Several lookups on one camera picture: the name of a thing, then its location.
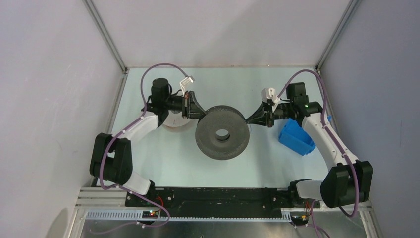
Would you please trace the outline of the white cable spool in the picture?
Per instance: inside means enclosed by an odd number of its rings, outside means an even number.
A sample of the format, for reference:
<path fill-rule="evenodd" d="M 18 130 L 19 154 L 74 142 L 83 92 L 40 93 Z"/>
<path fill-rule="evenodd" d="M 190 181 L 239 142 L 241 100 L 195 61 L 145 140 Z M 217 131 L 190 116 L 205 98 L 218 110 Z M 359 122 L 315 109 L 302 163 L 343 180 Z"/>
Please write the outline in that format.
<path fill-rule="evenodd" d="M 180 133 L 192 128 L 195 122 L 193 119 L 184 118 L 181 112 L 169 111 L 162 127 L 170 132 Z"/>

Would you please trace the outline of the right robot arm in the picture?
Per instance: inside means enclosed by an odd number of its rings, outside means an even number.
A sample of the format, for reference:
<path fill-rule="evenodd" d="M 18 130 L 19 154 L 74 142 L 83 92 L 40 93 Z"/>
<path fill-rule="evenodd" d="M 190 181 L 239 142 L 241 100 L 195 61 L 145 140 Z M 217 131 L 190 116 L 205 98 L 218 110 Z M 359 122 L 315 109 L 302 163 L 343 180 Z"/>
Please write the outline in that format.
<path fill-rule="evenodd" d="M 313 140 L 328 174 L 324 180 L 301 179 L 290 183 L 288 201 L 294 207 L 303 206 L 308 199 L 323 201 L 329 208 L 343 207 L 369 200 L 373 167 L 360 161 L 331 127 L 324 109 L 310 102 L 303 82 L 286 87 L 288 101 L 281 103 L 273 88 L 262 91 L 262 103 L 246 119 L 248 124 L 273 127 L 275 120 L 293 119 Z"/>

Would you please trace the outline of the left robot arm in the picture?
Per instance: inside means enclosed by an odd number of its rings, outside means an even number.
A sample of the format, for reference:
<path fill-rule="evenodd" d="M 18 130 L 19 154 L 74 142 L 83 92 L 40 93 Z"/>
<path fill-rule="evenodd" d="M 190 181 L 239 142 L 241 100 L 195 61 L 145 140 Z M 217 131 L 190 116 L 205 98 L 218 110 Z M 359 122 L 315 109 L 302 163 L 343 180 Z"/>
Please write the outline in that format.
<path fill-rule="evenodd" d="M 133 170 L 132 146 L 163 125 L 170 111 L 178 111 L 183 119 L 204 116 L 193 92 L 186 89 L 194 81 L 192 76 L 186 76 L 179 83 L 180 89 L 172 92 L 167 79 L 153 80 L 151 94 L 145 99 L 139 118 L 116 134 L 100 133 L 96 136 L 89 173 L 101 182 L 110 181 L 112 187 L 119 186 L 138 194 L 140 203 L 152 206 L 157 194 L 150 189 L 152 181 Z"/>

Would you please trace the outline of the black cable spool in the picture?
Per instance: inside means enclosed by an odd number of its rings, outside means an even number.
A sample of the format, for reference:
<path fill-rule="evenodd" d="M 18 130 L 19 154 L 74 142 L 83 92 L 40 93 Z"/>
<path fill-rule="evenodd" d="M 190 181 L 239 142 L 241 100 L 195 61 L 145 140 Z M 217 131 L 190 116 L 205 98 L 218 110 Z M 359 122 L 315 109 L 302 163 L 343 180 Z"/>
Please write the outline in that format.
<path fill-rule="evenodd" d="M 215 160 L 230 160 L 247 147 L 250 131 L 244 116 L 226 105 L 214 106 L 199 120 L 195 131 L 198 148 Z"/>

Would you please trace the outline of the blue plastic bin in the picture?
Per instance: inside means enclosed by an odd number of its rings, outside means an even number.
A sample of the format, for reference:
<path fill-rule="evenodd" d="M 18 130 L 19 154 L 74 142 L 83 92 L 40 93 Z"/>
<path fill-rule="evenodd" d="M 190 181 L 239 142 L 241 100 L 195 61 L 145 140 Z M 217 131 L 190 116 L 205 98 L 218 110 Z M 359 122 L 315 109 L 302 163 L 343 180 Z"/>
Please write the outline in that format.
<path fill-rule="evenodd" d="M 323 157 L 337 152 L 329 133 L 329 117 L 315 113 L 304 117 L 301 123 L 289 119 L 279 135 L 279 142 L 300 155 L 311 153 L 318 146 Z"/>

